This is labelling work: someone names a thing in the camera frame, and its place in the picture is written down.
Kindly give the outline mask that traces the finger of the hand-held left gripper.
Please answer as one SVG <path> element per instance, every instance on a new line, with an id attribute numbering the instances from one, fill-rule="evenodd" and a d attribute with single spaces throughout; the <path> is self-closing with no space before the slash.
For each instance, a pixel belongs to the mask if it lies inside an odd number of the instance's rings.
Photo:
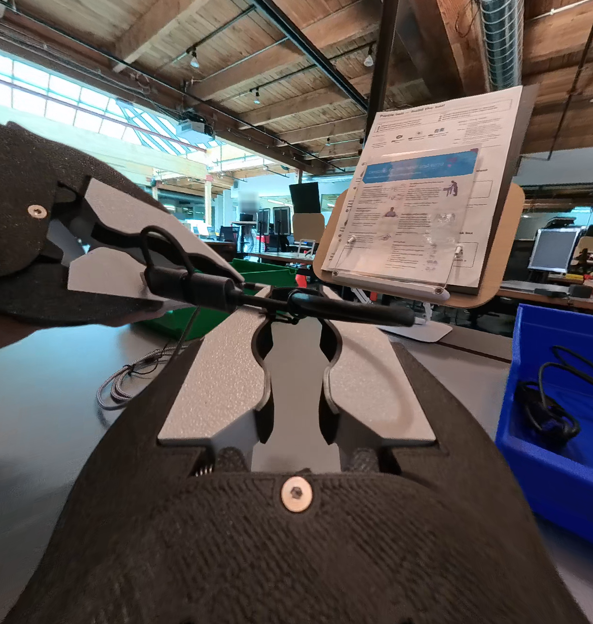
<path id="1" fill-rule="evenodd" d="M 145 265 L 139 235 L 149 225 L 164 228 L 173 235 L 198 272 L 229 277 L 236 284 L 245 283 L 245 278 L 228 261 L 176 217 L 95 178 L 90 179 L 81 213 L 81 233 L 87 235 L 90 251 L 98 247 L 119 250 Z M 176 253 L 166 243 L 151 240 L 149 246 L 156 265 L 182 268 Z"/>
<path id="2" fill-rule="evenodd" d="M 162 311 L 191 308 L 192 304 L 152 294 L 144 279 L 145 265 L 129 254 L 98 247 L 75 260 L 68 268 L 67 288 L 74 292 L 111 295 L 137 303 L 152 301 Z"/>

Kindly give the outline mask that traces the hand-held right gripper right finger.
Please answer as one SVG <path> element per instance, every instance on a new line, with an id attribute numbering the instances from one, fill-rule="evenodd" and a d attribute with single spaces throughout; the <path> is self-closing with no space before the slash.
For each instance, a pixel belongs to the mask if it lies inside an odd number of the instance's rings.
<path id="1" fill-rule="evenodd" d="M 436 448 L 428 422 L 388 337 L 371 324 L 322 319 L 328 360 L 320 396 L 320 430 L 336 445 L 343 472 L 360 452 L 375 463 L 395 449 Z"/>

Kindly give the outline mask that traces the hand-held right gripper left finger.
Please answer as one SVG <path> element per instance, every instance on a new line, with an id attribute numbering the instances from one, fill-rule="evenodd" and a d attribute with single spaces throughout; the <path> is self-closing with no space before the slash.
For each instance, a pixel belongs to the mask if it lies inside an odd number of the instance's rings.
<path id="1" fill-rule="evenodd" d="M 214 456 L 235 448 L 250 468 L 275 420 L 264 362 L 272 346 L 269 319 L 253 306 L 239 308 L 206 334 L 158 434 L 161 445 L 206 448 Z"/>

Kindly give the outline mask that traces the green plastic bin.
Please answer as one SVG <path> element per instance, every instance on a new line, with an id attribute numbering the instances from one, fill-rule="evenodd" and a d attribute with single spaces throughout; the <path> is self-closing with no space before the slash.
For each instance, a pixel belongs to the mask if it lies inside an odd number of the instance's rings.
<path id="1" fill-rule="evenodd" d="M 247 283 L 259 283 L 276 287 L 297 286 L 297 269 L 286 265 L 273 265 L 249 260 L 234 259 L 230 265 L 236 269 Z M 135 326 L 149 332 L 165 336 L 165 339 L 177 340 L 193 316 L 195 308 L 182 308 L 169 311 L 157 319 L 148 319 L 135 323 Z M 205 336 L 229 317 L 229 313 L 208 308 L 200 308 L 189 328 L 186 340 Z"/>

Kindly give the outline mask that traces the grey USB hub with cable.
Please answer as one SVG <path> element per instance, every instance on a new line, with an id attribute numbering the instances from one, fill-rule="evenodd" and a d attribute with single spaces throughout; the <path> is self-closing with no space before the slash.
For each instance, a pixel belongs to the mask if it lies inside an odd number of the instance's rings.
<path id="1" fill-rule="evenodd" d="M 164 228 L 149 225 L 139 236 L 145 261 L 145 284 L 152 294 L 163 298 L 224 313 L 234 313 L 238 308 L 256 308 L 268 316 L 289 315 L 294 322 L 310 317 L 390 327 L 411 327 L 415 324 L 416 316 L 410 309 L 336 300 L 308 288 L 280 289 L 279 299 L 254 296 L 246 293 L 245 286 L 237 285 L 232 278 L 198 272 L 183 246 Z M 151 240 L 166 243 L 168 249 L 176 253 L 182 268 L 156 265 L 151 257 Z"/>

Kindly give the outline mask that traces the large blue plastic bin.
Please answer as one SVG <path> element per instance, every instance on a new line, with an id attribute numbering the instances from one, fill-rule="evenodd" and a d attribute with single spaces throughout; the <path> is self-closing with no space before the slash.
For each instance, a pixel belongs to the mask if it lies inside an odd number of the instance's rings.
<path id="1" fill-rule="evenodd" d="M 519 306 L 495 443 L 531 509 L 593 543 L 593 316 Z"/>

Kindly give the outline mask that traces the grey desk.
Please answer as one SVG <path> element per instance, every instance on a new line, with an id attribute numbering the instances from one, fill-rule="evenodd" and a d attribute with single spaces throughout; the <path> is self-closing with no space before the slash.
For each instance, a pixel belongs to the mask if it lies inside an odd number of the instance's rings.
<path id="1" fill-rule="evenodd" d="M 390 336 L 493 437 L 511 338 L 453 326 L 443 343 Z M 39 563 L 68 492 L 105 432 L 95 403 L 113 371 L 165 340 L 141 326 L 39 331 L 0 349 L 0 621 Z M 544 520 L 544 543 L 593 623 L 593 545 Z"/>

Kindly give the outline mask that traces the person's left hand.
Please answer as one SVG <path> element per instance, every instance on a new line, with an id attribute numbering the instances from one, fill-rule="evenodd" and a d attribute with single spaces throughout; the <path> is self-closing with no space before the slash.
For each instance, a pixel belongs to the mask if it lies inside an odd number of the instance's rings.
<path id="1" fill-rule="evenodd" d="M 51 332 L 62 330 L 86 330 L 91 325 L 69 327 L 42 327 L 34 324 L 20 323 L 11 319 L 0 318 L 0 349 L 16 344 L 39 332 Z"/>

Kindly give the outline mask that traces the ceiling projector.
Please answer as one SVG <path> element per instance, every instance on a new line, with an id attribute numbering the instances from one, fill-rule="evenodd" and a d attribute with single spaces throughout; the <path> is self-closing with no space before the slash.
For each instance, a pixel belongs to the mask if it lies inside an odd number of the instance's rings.
<path id="1" fill-rule="evenodd" d="M 190 119 L 179 122 L 176 126 L 176 137 L 189 144 L 207 145 L 214 136 L 212 128 L 207 126 L 203 121 L 194 121 Z"/>

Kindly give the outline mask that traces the black hanging monitor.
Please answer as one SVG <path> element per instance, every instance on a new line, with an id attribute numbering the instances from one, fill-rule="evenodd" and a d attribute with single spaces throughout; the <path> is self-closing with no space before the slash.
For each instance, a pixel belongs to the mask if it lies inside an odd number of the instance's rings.
<path id="1" fill-rule="evenodd" d="M 294 214 L 320 214 L 320 192 L 317 182 L 289 185 Z"/>

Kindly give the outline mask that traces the blue header instruction sheet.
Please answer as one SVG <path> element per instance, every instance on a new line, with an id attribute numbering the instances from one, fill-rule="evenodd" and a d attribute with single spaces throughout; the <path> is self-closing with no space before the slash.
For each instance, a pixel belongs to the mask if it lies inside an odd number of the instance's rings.
<path id="1" fill-rule="evenodd" d="M 480 144 L 369 157 L 351 183 L 328 268 L 401 281 L 448 281 Z"/>

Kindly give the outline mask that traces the grey computer monitor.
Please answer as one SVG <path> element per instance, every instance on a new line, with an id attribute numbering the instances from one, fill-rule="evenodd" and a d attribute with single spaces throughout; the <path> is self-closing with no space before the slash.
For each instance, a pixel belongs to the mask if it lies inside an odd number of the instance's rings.
<path id="1" fill-rule="evenodd" d="M 527 268 L 565 274 L 581 236 L 580 228 L 540 228 Z"/>

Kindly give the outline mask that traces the white printed instruction sheet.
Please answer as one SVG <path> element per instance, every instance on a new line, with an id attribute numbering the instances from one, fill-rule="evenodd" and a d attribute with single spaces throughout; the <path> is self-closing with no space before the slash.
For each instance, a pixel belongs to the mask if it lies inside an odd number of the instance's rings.
<path id="1" fill-rule="evenodd" d="M 521 96 L 513 87 L 377 113 L 322 268 L 477 288 Z"/>

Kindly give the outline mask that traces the black metal pole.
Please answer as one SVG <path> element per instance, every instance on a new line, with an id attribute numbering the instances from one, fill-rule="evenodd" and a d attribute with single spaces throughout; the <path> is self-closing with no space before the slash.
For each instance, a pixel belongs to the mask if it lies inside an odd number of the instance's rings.
<path id="1" fill-rule="evenodd" d="M 383 110 L 385 105 L 389 60 L 393 51 L 399 4 L 399 1 L 382 2 L 381 22 L 364 128 L 365 138 L 368 138 L 370 135 L 375 117 L 377 113 Z"/>

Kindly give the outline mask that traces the silver ventilation duct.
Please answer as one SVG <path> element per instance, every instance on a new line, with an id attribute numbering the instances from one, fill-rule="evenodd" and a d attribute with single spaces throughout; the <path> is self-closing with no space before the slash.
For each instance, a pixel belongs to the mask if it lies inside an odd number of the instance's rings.
<path id="1" fill-rule="evenodd" d="M 524 1 L 479 1 L 491 90 L 522 83 Z"/>

